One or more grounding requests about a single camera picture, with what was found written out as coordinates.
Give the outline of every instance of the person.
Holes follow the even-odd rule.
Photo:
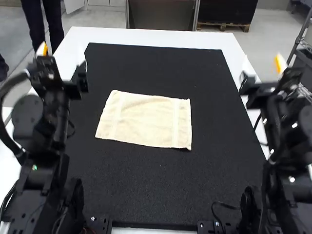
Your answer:
[[[0,54],[0,83],[2,83],[8,76],[9,65],[6,64],[4,58]]]
[[[64,39],[60,0],[42,0],[49,24],[52,53]],[[29,26],[29,34],[35,51],[45,41],[45,30],[40,0],[21,0],[21,5]]]

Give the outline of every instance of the gray floor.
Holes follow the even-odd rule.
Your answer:
[[[79,10],[69,15],[64,13],[62,18],[65,33],[71,26],[125,27],[125,13],[121,12]],[[262,81],[275,80],[274,56],[280,52],[285,58],[288,57],[303,21],[304,17],[300,14],[257,9],[249,33],[230,27],[226,32],[234,33]],[[13,75],[25,68],[34,56],[21,8],[0,7],[0,28],[0,53],[6,58]],[[205,27],[203,31],[219,29]],[[27,93],[29,89],[27,82],[20,85],[8,96],[4,105],[13,106],[17,96]]]

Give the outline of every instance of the black cabinet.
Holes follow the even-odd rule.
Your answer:
[[[199,22],[250,24],[258,0],[201,0]]]

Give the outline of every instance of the dark trousers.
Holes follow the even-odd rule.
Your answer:
[[[60,0],[42,0],[50,31],[52,53],[56,51],[64,39]],[[21,0],[29,34],[35,51],[45,41],[45,31],[40,0]]]

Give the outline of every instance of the towel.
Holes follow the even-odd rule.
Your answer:
[[[191,102],[113,90],[100,117],[96,138],[191,150]]]

